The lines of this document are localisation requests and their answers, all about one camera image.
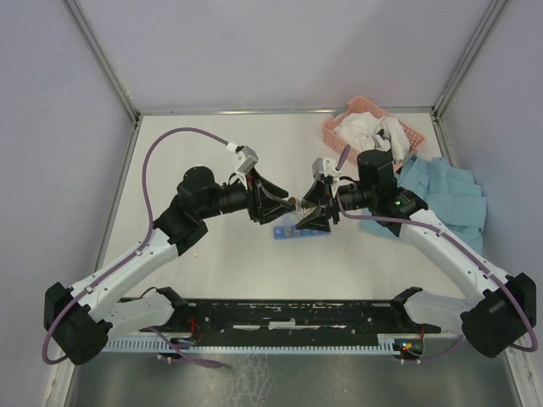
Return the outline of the clear bottle of yellow capsules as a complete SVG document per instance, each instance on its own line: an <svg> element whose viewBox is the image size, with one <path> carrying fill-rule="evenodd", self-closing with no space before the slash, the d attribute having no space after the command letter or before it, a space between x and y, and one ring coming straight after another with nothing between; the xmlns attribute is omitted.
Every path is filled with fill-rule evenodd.
<svg viewBox="0 0 543 407"><path fill-rule="evenodd" d="M316 209L316 205L314 203L307 202L304 199L297 199L295 206L296 210L292 213L292 216L296 222L299 222L311 215Z"/></svg>

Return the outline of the blue weekly pill organizer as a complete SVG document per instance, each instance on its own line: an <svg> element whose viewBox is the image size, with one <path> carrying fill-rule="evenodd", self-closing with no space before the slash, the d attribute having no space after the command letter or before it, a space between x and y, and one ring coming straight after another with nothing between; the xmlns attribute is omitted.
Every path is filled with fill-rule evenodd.
<svg viewBox="0 0 543 407"><path fill-rule="evenodd" d="M310 238L310 237L324 237L329 236L329 231L315 231L311 229L298 230L295 225L274 225L272 227L272 235L276 241Z"/></svg>

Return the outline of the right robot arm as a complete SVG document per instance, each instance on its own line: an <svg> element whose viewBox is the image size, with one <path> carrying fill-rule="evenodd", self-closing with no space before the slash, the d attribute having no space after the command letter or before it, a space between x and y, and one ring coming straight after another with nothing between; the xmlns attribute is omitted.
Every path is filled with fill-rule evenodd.
<svg viewBox="0 0 543 407"><path fill-rule="evenodd" d="M362 220L356 211L368 209L368 220L419 250L462 293L461 298L450 298L421 288L408 290L402 303L389 311L396 330L408 332L417 324L438 326L458 333L489 358L506 348L535 352L539 347L535 282L524 273L513 276L493 265L458 239L424 200L399 187L389 153L360 153L355 181L341 175L346 157L343 152L339 160L315 160L314 183L302 199L312 211L297 229L330 231L341 216Z"/></svg>

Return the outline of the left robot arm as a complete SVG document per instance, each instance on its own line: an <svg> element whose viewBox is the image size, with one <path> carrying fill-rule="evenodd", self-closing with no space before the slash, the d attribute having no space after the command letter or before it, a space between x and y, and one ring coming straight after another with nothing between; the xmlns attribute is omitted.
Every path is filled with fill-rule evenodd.
<svg viewBox="0 0 543 407"><path fill-rule="evenodd" d="M183 328L188 311L172 288L127 302L122 297L194 246L208 231L206 219L240 210L264 225L293 212L295 206L288 201L288 192L256 170L233 184L220 185L211 169L189 169L169 207L151 221L147 234L134 248L70 287L57 282L46 291L44 362L53 363L48 357L50 342L56 342L67 360L82 365L115 338L157 326L171 331Z"/></svg>

